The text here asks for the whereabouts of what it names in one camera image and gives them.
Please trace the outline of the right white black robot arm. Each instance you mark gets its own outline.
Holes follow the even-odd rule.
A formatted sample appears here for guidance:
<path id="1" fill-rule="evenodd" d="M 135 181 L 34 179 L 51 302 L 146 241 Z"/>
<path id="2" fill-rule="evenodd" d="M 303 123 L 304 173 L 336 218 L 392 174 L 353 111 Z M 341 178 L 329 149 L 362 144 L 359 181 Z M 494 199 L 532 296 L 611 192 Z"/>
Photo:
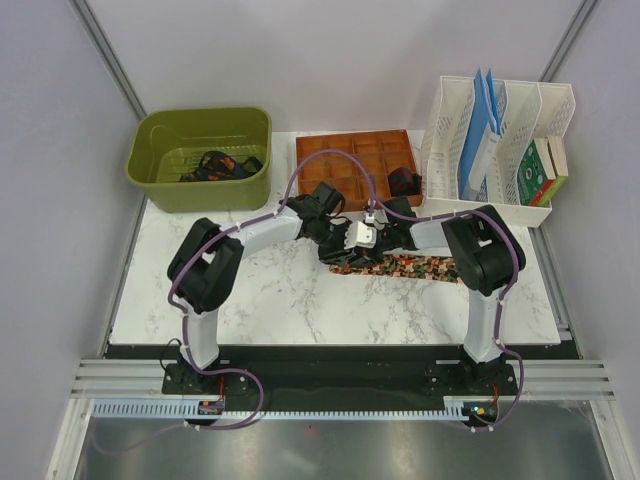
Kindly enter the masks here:
<path id="1" fill-rule="evenodd" d="M 467 392 L 483 392 L 506 367 L 501 340 L 506 296 L 526 265 L 526 257 L 491 205 L 419 219 L 404 197 L 380 205 L 387 216 L 376 246 L 384 250 L 447 249 L 469 290 L 467 332 L 457 377 Z"/>

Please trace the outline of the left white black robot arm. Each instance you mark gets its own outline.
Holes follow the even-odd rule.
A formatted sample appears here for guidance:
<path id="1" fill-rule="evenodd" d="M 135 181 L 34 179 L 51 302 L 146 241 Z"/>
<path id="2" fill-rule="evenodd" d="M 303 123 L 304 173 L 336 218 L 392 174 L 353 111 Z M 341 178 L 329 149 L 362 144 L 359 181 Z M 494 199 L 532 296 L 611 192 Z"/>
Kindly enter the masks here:
<path id="1" fill-rule="evenodd" d="M 230 296 L 243 259 L 272 245 L 310 239 L 329 263 L 341 266 L 357 256 L 359 248 L 376 244 L 373 215 L 362 221 L 332 222 L 332 212 L 344 197 L 322 182 L 312 194 L 282 200 L 276 210 L 222 227 L 207 218 L 192 226 L 167 276 L 168 302 L 183 316 L 181 355 L 188 363 L 185 382 L 198 393 L 208 393 L 219 382 L 213 364 L 219 356 L 219 309 Z"/>

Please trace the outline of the colourful floral patterned tie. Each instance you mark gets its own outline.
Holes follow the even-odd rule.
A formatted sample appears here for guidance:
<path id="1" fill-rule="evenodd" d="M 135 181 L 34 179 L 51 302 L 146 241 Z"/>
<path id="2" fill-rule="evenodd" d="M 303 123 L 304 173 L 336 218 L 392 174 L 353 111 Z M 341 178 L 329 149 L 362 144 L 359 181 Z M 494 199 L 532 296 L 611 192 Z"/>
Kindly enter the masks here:
<path id="1" fill-rule="evenodd" d="M 384 276 L 461 284 L 455 260 L 449 256 L 387 254 L 380 264 L 367 267 L 332 265 L 329 271 L 337 275 Z"/>

